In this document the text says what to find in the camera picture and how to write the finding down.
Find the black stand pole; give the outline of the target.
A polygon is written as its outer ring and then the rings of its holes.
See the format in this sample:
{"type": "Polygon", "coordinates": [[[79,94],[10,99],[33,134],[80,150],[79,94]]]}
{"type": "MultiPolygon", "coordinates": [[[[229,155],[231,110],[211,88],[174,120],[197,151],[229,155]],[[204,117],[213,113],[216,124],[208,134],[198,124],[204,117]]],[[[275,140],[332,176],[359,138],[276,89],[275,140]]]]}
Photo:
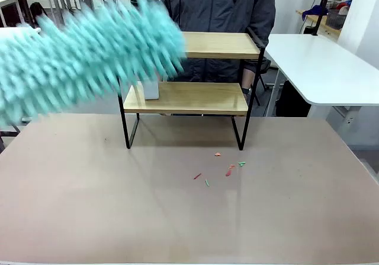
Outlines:
{"type": "Polygon", "coordinates": [[[312,36],[317,36],[318,30],[320,27],[320,23],[322,21],[324,13],[326,12],[327,2],[328,2],[328,0],[321,0],[321,2],[320,2],[320,15],[318,16],[316,25],[313,27],[312,36]]]}

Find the person's left forearm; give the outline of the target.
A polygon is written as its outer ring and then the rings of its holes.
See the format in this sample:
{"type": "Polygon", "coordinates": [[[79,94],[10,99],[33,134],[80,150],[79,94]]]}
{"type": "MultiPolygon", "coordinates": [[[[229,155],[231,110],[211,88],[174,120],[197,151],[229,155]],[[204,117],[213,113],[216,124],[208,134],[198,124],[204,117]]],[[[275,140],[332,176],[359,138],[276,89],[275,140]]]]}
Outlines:
{"type": "Polygon", "coordinates": [[[244,69],[242,73],[241,87],[244,89],[250,89],[254,81],[254,77],[255,77],[255,74],[253,71],[244,69]]]}

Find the blue cloth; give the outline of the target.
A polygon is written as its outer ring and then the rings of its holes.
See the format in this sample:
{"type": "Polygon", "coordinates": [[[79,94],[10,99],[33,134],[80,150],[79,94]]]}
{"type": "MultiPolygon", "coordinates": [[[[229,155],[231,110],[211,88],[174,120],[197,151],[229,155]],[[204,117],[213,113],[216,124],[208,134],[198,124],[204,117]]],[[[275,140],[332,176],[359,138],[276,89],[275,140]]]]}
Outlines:
{"type": "Polygon", "coordinates": [[[305,21],[305,19],[308,15],[324,16],[324,15],[327,15],[327,13],[328,13],[327,8],[324,8],[321,5],[315,5],[307,11],[303,11],[301,14],[301,18],[303,21],[305,21]]]}

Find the black office chair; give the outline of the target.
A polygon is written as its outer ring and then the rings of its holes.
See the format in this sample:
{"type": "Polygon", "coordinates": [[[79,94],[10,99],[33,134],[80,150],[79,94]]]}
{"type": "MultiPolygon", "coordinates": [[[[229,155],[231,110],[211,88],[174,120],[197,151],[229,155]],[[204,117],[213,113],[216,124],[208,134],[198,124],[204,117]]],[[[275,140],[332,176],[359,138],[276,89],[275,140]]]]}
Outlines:
{"type": "Polygon", "coordinates": [[[33,22],[36,26],[40,25],[40,23],[38,22],[40,18],[48,17],[45,9],[42,7],[41,3],[39,2],[33,2],[30,5],[30,12],[33,18],[33,22]]]}

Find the white box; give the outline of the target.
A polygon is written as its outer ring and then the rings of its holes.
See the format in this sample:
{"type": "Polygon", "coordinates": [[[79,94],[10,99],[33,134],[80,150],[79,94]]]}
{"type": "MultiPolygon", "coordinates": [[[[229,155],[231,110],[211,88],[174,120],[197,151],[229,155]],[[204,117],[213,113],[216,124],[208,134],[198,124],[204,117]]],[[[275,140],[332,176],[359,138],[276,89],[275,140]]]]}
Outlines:
{"type": "Polygon", "coordinates": [[[159,99],[159,82],[145,81],[138,82],[139,94],[145,101],[159,99]]]}

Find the white table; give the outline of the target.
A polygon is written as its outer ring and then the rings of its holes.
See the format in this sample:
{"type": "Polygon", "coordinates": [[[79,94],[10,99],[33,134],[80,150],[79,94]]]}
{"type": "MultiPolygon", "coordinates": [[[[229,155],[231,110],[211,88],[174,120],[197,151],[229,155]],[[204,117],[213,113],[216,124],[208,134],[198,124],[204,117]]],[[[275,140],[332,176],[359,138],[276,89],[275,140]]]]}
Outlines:
{"type": "Polygon", "coordinates": [[[342,111],[346,130],[363,106],[379,106],[379,70],[320,35],[271,34],[266,52],[301,97],[308,118],[326,120],[342,111]]]}

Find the teal fluffy duster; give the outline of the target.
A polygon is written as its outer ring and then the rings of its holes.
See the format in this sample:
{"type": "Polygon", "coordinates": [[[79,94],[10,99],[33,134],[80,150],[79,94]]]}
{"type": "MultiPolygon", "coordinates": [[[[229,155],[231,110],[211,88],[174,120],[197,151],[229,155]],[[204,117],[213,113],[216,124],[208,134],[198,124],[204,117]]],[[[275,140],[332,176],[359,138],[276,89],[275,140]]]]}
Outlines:
{"type": "Polygon", "coordinates": [[[0,39],[0,127],[182,71],[185,39],[160,1],[83,7],[62,27],[39,22],[0,39]]]}

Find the person in dark jacket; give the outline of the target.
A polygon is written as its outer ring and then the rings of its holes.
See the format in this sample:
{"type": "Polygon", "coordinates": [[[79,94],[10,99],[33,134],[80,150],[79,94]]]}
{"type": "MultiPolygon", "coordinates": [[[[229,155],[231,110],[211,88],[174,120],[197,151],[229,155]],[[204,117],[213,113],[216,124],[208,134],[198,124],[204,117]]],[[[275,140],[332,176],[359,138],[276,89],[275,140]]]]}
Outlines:
{"type": "MultiPolygon", "coordinates": [[[[160,0],[182,31],[244,33],[247,28],[268,44],[275,22],[275,0],[160,0]]],[[[236,59],[186,59],[179,82],[242,81],[244,69],[256,73],[256,62],[236,59]]]]}

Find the black stool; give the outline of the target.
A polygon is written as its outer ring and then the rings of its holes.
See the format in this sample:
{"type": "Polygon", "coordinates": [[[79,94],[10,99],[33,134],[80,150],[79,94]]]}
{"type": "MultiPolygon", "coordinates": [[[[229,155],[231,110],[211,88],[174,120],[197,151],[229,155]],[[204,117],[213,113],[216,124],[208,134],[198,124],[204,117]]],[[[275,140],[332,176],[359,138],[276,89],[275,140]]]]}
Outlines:
{"type": "Polygon", "coordinates": [[[265,82],[264,82],[264,80],[262,78],[262,75],[266,74],[267,71],[270,69],[270,67],[271,67],[271,61],[264,57],[263,62],[261,64],[261,73],[260,73],[260,75],[258,77],[258,79],[259,79],[259,81],[260,81],[260,83],[261,83],[264,91],[267,91],[268,87],[265,84],[265,82]]]}

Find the wooden shelf with black frame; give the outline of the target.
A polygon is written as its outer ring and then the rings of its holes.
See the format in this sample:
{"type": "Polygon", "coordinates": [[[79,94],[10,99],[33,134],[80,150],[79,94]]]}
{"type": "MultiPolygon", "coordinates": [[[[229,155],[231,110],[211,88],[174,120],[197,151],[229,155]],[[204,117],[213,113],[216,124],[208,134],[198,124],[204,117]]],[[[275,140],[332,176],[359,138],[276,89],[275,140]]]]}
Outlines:
{"type": "MultiPolygon", "coordinates": [[[[261,75],[265,44],[247,28],[245,33],[183,33],[186,54],[190,59],[237,59],[257,62],[256,78],[261,75]]],[[[244,116],[243,133],[233,125],[239,150],[243,150],[248,132],[252,102],[245,102],[242,89],[237,83],[208,82],[160,82],[159,99],[145,100],[141,84],[132,86],[125,99],[118,96],[118,104],[127,148],[131,148],[139,124],[127,129],[126,114],[205,114],[227,115],[231,118],[244,116]]]]}

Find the black mesh basket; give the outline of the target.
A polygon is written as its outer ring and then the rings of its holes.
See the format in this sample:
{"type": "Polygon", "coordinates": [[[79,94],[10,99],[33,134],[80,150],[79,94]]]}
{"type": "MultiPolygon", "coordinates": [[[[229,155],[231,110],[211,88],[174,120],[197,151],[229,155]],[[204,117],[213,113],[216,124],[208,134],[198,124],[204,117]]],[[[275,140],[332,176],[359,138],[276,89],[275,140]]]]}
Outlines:
{"type": "Polygon", "coordinates": [[[328,10],[326,25],[335,30],[341,30],[346,20],[346,14],[342,15],[338,9],[328,10]]]}

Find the wooden background table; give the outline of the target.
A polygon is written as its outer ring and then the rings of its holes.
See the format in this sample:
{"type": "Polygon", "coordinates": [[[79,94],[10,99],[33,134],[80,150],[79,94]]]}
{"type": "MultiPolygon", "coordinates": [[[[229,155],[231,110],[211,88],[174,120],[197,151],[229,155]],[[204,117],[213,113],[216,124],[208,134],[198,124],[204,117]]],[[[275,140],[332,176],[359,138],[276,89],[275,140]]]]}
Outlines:
{"type": "MultiPolygon", "coordinates": [[[[341,34],[341,30],[336,30],[336,29],[333,29],[332,27],[326,25],[326,18],[327,18],[327,16],[323,16],[317,33],[318,33],[318,35],[322,35],[326,38],[329,38],[330,40],[332,40],[334,42],[337,42],[337,40],[341,34]]],[[[318,20],[318,16],[316,16],[316,15],[306,16],[306,19],[303,21],[303,23],[301,25],[300,34],[304,33],[304,30],[306,29],[306,27],[315,26],[317,23],[317,20],[318,20]]]]}

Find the black bag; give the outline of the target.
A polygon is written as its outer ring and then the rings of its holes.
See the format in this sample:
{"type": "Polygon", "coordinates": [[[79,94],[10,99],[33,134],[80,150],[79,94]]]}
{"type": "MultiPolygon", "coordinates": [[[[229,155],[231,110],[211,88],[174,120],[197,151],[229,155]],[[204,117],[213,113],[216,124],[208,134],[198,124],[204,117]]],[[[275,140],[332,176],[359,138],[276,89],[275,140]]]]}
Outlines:
{"type": "Polygon", "coordinates": [[[286,80],[279,99],[276,100],[277,117],[307,117],[311,105],[308,104],[295,87],[286,80]]]}

